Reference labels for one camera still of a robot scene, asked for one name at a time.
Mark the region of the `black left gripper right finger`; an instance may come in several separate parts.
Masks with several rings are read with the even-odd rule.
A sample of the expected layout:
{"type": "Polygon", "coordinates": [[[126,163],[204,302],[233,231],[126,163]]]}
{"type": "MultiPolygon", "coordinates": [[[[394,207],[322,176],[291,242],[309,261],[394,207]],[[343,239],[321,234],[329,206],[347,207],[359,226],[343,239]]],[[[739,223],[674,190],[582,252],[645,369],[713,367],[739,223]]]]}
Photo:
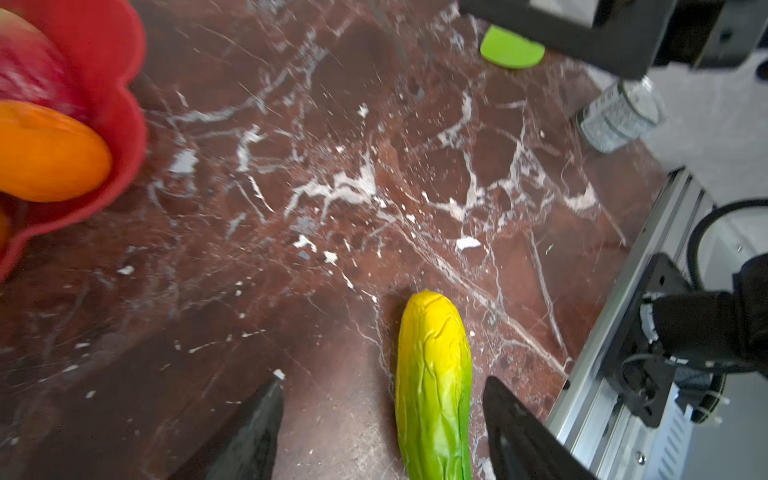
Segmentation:
{"type": "Polygon", "coordinates": [[[594,478],[500,379],[486,379],[482,406],[498,480],[594,478]]]}

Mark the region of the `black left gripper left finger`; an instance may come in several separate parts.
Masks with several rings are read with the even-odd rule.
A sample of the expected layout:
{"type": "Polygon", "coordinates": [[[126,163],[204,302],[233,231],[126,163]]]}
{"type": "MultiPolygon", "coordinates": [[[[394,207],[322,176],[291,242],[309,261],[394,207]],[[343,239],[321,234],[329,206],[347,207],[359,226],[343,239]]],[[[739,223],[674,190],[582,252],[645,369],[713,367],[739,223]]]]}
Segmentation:
{"type": "Polygon", "coordinates": [[[223,426],[170,477],[270,479],[283,412],[281,382],[273,379],[244,400],[223,426]]]}

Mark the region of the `yellow-green fake corn cob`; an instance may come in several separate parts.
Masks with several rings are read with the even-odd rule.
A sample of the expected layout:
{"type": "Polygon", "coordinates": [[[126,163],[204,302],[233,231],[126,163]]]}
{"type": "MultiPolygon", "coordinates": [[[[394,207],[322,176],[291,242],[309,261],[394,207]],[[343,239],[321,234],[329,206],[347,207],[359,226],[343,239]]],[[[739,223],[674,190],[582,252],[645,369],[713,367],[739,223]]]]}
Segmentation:
{"type": "Polygon", "coordinates": [[[400,325],[395,378],[398,446],[411,479],[470,479],[472,356],[445,296],[412,295],[400,325]]]}

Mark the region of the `orange fake fruit ball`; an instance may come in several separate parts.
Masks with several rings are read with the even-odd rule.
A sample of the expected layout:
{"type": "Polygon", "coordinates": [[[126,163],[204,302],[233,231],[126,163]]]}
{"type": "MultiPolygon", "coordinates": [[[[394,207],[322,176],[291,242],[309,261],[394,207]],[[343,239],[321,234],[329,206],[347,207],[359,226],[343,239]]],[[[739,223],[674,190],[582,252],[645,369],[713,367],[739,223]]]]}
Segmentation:
{"type": "Polygon", "coordinates": [[[1,191],[52,203],[83,196],[108,177],[112,156],[85,124],[32,103],[1,103],[1,191]]]}

